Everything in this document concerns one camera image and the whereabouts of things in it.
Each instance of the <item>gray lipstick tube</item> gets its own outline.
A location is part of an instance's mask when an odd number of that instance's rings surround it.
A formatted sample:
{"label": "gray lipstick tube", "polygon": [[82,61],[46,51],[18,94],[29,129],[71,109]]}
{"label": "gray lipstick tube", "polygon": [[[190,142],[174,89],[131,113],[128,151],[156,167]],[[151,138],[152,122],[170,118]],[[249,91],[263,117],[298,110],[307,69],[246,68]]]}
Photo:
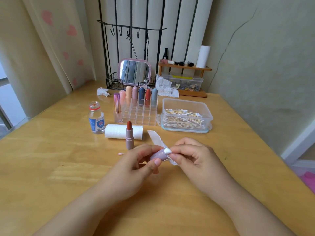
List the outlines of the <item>gray lipstick tube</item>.
{"label": "gray lipstick tube", "polygon": [[126,129],[126,147],[127,150],[132,150],[134,148],[134,135],[132,129]]}

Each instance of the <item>paper towel roll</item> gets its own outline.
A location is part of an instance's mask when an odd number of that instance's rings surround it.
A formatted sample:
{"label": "paper towel roll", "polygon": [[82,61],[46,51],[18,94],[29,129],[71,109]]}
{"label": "paper towel roll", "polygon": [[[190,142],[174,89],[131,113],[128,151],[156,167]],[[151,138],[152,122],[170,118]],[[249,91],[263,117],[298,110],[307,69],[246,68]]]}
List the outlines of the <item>paper towel roll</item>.
{"label": "paper towel roll", "polygon": [[[127,125],[107,124],[105,127],[105,137],[125,139],[126,129],[127,129]],[[137,126],[137,125],[132,126],[132,133],[134,135],[135,140],[142,140],[142,132],[143,132],[143,126]]]}
{"label": "paper towel roll", "polygon": [[201,46],[199,50],[196,67],[205,68],[211,46]]}

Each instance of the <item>black metal rack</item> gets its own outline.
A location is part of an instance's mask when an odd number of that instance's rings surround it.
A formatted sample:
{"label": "black metal rack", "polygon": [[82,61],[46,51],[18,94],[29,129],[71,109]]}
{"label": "black metal rack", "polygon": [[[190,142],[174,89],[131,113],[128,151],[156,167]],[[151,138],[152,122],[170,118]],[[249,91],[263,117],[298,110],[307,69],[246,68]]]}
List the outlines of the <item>black metal rack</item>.
{"label": "black metal rack", "polygon": [[[162,28],[163,26],[163,16],[164,16],[164,6],[165,6],[165,0],[163,0],[163,9],[162,9],[162,21],[161,21],[161,28],[160,29],[150,29],[147,27],[147,20],[148,20],[148,12],[146,14],[146,27],[136,27],[132,26],[132,3],[131,3],[131,12],[130,12],[130,18],[131,18],[131,25],[118,25],[117,24],[117,8],[116,8],[116,0],[115,0],[115,17],[116,17],[116,24],[109,24],[106,22],[103,22],[102,18],[102,9],[101,9],[101,2],[99,1],[99,10],[100,10],[100,20],[97,20],[101,24],[101,30],[102,30],[102,39],[103,39],[103,50],[104,50],[104,59],[105,59],[105,67],[106,67],[106,84],[108,89],[116,89],[116,90],[124,90],[126,89],[126,85],[123,84],[122,80],[118,78],[118,73],[113,72],[111,69],[111,62],[109,58],[109,49],[108,49],[108,41],[107,41],[107,31],[106,31],[106,26],[112,26],[112,29],[110,29],[111,34],[115,35],[116,34],[116,44],[117,44],[117,62],[119,63],[119,45],[118,45],[118,31],[119,35],[122,36],[123,34],[123,28],[128,28],[127,31],[127,36],[130,38],[130,42],[132,43],[132,29],[138,30],[137,37],[139,38],[139,33],[140,30],[145,30],[145,43],[144,43],[144,60],[146,60],[146,53],[147,50],[147,43],[149,40],[149,31],[158,31],[159,32],[159,39],[158,39],[158,53],[157,53],[157,62],[156,62],[156,72],[154,76],[150,77],[150,82],[145,83],[145,82],[139,82],[138,87],[144,87],[145,89],[153,89],[155,87],[155,80],[156,80],[156,73],[158,69],[158,61],[159,61],[159,56],[160,56],[160,47],[161,47],[161,38],[162,38],[162,30],[165,30],[166,28]],[[130,44],[130,58],[132,58],[132,44]]]}

